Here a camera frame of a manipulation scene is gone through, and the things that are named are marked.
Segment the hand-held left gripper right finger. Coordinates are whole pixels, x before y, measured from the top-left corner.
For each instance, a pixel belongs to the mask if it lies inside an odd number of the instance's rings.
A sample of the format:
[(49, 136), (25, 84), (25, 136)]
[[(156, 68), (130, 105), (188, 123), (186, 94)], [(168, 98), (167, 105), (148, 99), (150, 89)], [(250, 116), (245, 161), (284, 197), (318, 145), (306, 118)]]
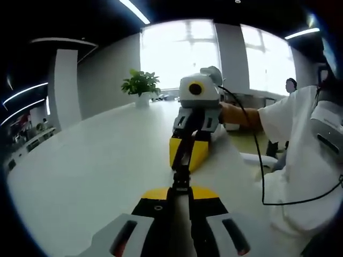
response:
[(191, 186), (189, 217), (197, 256), (270, 256), (269, 235), (249, 216), (229, 212), (206, 187)]

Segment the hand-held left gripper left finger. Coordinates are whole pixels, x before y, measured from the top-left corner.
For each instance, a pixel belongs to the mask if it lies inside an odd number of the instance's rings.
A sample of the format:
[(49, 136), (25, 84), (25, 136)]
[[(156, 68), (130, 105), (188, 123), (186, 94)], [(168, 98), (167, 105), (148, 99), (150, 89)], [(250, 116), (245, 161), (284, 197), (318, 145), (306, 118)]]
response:
[(78, 256), (164, 256), (174, 216), (171, 187), (145, 192), (130, 214), (96, 232), (90, 246)]

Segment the person's right hand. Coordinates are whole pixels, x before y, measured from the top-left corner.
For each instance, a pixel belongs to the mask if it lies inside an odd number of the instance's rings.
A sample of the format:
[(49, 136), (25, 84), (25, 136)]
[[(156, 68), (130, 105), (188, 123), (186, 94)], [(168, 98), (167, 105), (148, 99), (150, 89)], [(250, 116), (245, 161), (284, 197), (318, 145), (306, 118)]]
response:
[(242, 110), (230, 103), (220, 102), (222, 121), (227, 124), (243, 124)]

